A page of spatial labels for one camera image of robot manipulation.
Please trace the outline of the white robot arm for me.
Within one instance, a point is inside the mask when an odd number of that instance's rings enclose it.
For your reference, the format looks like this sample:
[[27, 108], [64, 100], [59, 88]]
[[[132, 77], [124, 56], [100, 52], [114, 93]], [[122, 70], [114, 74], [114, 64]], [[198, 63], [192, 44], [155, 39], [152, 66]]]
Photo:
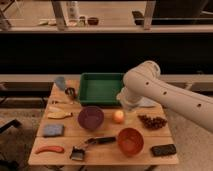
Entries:
[[213, 133], [213, 98], [178, 88], [159, 79], [160, 67], [145, 61], [123, 76], [117, 99], [126, 110], [136, 108], [143, 97], [160, 103]]

